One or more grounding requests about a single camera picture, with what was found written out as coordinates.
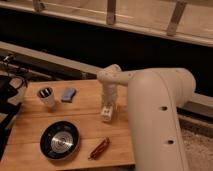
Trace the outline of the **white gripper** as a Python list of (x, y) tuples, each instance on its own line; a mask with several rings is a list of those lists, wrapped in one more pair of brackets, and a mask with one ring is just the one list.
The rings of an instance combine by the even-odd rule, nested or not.
[(117, 86), (115, 84), (102, 85), (102, 114), (105, 113), (106, 106), (112, 106), (112, 116), (117, 112)]

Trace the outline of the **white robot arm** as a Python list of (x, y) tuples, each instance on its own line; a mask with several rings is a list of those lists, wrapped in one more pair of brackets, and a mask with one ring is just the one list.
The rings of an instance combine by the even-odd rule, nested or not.
[(123, 71), (113, 64), (97, 79), (103, 106), (116, 104), (119, 85), (127, 88), (135, 171), (189, 171), (177, 109), (195, 92), (192, 73), (184, 68)]

